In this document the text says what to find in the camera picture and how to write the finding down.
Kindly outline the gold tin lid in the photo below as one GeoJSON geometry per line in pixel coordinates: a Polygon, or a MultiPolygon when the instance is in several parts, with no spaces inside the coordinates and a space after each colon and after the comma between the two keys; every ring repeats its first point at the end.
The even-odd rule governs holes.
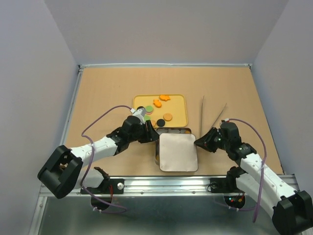
{"type": "Polygon", "coordinates": [[[169,144],[167,141],[164,146],[160,146],[160,164],[159,168],[163,172],[196,172],[198,170],[198,155],[197,149],[194,145],[196,137],[191,134],[187,135],[187,138],[179,139],[176,145],[170,145],[168,147],[165,144],[169,144]]]}

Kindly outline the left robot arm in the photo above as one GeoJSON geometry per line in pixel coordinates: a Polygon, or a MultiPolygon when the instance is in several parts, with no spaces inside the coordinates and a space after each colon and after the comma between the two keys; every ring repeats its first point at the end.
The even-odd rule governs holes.
{"type": "Polygon", "coordinates": [[[150,121],[128,116],[121,127],[94,143],[73,148],[58,146],[39,170],[37,178],[56,198],[61,199],[80,187],[84,175],[82,168],[89,163],[115,156],[132,142],[148,143],[158,139],[159,134],[150,121]]]}

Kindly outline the metal serving tongs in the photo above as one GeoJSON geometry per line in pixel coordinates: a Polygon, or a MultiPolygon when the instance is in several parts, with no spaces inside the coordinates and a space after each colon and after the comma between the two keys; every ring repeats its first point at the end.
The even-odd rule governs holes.
{"type": "Polygon", "coordinates": [[[227,102],[223,105],[214,106],[203,95],[200,102],[199,136],[204,135],[206,128],[211,128],[219,120],[227,107],[227,102]]]}

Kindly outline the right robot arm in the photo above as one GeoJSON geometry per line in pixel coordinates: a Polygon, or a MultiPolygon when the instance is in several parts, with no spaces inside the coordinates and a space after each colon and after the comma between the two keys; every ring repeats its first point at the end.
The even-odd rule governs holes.
{"type": "Polygon", "coordinates": [[[194,144],[208,152],[224,150],[237,166],[232,167],[220,182],[209,184],[211,192],[244,192],[255,202],[254,217],[260,208],[270,216],[281,235],[295,235],[313,226],[313,201],[306,191],[296,190],[281,179],[265,163],[250,144],[242,142],[234,119],[222,120],[194,144]]]}

